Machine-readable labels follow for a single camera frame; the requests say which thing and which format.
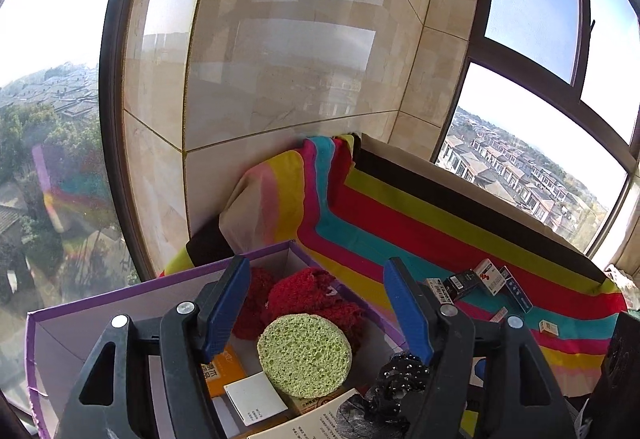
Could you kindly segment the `colourful striped tablecloth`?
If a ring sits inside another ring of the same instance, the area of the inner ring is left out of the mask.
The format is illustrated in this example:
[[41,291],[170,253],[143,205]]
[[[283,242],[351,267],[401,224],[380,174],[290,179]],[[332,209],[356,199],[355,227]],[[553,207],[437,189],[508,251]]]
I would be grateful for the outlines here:
[[[398,257],[416,282],[473,270],[485,258],[507,266],[533,309],[518,311],[506,292],[483,284],[453,305],[490,322],[502,307],[532,332],[564,396],[576,436],[638,436],[639,404],[631,396],[639,323],[615,284],[587,257],[513,207],[438,168],[422,174],[402,165],[401,151],[366,136],[311,137],[242,176],[224,209],[168,263],[167,273],[244,256],[293,241],[326,272],[400,329],[383,270]],[[560,336],[541,334],[540,320]],[[406,437],[405,403],[398,413],[373,413],[381,437]]]

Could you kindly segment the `black beaded scrunchie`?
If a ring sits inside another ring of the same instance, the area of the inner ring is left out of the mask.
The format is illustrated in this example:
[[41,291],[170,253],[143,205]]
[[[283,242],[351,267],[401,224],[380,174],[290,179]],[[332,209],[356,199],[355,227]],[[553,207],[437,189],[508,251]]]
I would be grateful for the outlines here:
[[426,388],[431,376],[430,367],[411,352],[395,353],[381,370],[367,392],[369,411],[398,413],[402,399],[408,393]]

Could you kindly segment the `red white medicine box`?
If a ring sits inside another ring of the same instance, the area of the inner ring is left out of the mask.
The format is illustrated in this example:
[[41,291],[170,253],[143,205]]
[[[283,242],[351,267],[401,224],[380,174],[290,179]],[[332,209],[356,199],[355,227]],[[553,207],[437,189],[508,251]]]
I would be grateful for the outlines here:
[[491,296],[496,296],[502,290],[503,286],[506,285],[506,279],[488,258],[483,259],[474,268],[474,273]]

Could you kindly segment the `pink slim box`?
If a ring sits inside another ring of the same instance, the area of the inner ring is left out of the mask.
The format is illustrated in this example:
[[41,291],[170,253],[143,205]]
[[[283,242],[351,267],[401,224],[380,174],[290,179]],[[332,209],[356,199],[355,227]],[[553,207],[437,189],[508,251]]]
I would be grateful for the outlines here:
[[502,307],[495,313],[495,315],[493,315],[490,318],[490,322],[491,323],[501,323],[502,321],[506,320],[506,317],[508,315],[509,315],[508,309],[506,309],[506,307]]

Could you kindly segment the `orange white medicine box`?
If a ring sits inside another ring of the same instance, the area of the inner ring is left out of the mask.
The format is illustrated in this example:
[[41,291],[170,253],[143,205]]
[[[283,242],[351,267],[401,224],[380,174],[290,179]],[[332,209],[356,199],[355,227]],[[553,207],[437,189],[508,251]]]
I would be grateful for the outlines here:
[[202,365],[209,396],[220,397],[226,392],[224,386],[235,383],[246,376],[242,363],[231,345],[215,355],[212,361]]

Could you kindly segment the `red crochet plush toy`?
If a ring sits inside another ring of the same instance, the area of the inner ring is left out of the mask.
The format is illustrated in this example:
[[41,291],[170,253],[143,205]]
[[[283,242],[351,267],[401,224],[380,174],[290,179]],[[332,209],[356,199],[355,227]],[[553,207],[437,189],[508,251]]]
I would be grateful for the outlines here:
[[245,341],[256,341],[266,327],[284,315],[320,315],[347,337],[356,351],[364,337],[364,311],[352,301],[330,290],[335,277],[319,267],[300,269],[278,280],[262,267],[252,269],[250,287],[232,333]]

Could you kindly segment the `large cream carton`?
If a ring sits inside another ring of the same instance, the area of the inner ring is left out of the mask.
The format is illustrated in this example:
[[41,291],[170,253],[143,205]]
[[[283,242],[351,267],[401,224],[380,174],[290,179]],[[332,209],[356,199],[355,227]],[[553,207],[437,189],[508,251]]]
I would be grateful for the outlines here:
[[378,431],[355,407],[362,400],[357,389],[349,389],[315,410],[253,433],[250,439],[338,439],[374,438]]

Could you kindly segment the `green round sponge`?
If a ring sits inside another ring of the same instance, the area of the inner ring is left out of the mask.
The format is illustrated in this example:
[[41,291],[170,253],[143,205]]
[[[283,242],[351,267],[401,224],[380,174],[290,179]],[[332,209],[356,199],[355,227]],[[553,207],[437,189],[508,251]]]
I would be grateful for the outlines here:
[[259,336],[256,349],[271,384],[298,399],[334,393],[352,368],[352,346],[346,335],[320,315],[277,318]]

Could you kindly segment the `purple cardboard box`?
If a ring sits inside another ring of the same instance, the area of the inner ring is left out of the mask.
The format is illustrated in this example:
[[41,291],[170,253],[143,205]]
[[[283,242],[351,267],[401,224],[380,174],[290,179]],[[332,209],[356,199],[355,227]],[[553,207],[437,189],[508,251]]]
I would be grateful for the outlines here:
[[[38,435],[54,436],[76,377],[115,315],[123,313],[134,321],[161,317],[178,303],[194,299],[205,284],[219,280],[230,263],[230,259],[222,259],[126,289],[31,312],[26,320],[25,373]],[[358,303],[367,318],[367,329],[347,381],[360,388],[370,384],[388,358],[406,349],[407,343],[393,323],[346,285],[335,281],[332,289]]]

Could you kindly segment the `white blue tall box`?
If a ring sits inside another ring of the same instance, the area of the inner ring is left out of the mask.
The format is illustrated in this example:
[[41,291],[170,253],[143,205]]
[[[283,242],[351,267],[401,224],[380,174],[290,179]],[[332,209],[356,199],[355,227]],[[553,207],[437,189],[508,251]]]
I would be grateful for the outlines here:
[[500,273],[504,280],[503,291],[509,296],[513,306],[518,308],[518,311],[524,313],[524,315],[527,315],[533,309],[533,304],[521,287],[521,284],[518,283],[518,280],[515,279],[513,273],[507,266],[502,266]]

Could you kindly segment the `black small box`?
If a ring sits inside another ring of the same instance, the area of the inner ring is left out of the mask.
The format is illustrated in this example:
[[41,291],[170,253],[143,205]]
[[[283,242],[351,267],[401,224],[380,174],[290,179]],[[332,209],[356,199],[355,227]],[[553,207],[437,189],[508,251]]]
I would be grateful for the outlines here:
[[473,270],[465,270],[450,275],[442,280],[442,284],[452,300],[458,300],[469,295],[480,286],[480,278]]

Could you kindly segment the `white small card box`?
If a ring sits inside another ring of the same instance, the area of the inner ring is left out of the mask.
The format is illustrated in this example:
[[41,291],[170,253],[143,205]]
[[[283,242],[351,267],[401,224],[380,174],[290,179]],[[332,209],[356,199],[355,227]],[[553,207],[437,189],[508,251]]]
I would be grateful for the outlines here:
[[224,392],[246,427],[288,411],[264,372],[224,385]]

